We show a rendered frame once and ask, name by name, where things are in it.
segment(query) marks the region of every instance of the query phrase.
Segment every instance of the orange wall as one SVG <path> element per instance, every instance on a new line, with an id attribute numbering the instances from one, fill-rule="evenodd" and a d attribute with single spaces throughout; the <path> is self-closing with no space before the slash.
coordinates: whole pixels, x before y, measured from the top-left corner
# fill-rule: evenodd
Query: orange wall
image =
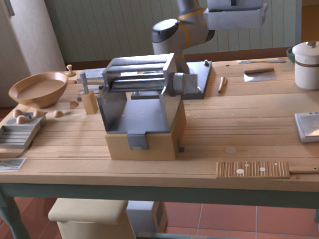
<path id="1" fill-rule="evenodd" d="M 319 41 L 319 5 L 303 6 L 301 41 Z"/>

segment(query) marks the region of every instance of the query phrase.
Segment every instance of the jar lid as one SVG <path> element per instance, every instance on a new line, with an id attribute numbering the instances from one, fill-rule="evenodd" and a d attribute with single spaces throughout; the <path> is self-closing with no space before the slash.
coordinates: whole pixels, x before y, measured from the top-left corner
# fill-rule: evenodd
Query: jar lid
<path id="1" fill-rule="evenodd" d="M 293 48 L 293 53 L 300 56 L 319 56 L 319 42 L 307 41 Z"/>

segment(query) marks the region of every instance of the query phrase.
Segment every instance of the beadboard wall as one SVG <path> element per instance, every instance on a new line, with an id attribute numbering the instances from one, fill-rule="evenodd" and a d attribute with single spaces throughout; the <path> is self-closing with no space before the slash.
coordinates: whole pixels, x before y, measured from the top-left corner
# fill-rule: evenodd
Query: beadboard wall
<path id="1" fill-rule="evenodd" d="M 267 49 L 301 42 L 302 0 L 268 3 L 261 29 L 218 30 L 184 54 Z M 207 0 L 199 0 L 207 8 Z M 177 18 L 175 0 L 45 0 L 65 62 L 152 55 L 152 27 Z"/>

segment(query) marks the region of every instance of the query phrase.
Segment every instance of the lid knob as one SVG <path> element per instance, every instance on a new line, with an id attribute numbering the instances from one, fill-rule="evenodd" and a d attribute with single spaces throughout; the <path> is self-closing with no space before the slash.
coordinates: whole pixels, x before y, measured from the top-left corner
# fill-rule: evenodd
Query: lid knob
<path id="1" fill-rule="evenodd" d="M 308 46 L 308 47 L 314 48 L 315 45 L 316 45 L 316 42 L 315 42 L 315 41 L 307 41 L 307 46 Z"/>

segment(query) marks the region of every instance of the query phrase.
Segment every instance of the white canister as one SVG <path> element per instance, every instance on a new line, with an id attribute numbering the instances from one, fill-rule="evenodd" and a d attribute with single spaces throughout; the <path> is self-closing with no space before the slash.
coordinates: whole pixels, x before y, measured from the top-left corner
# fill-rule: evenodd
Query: white canister
<path id="1" fill-rule="evenodd" d="M 303 90 L 319 90 L 319 42 L 308 41 L 293 48 L 296 85 Z"/>

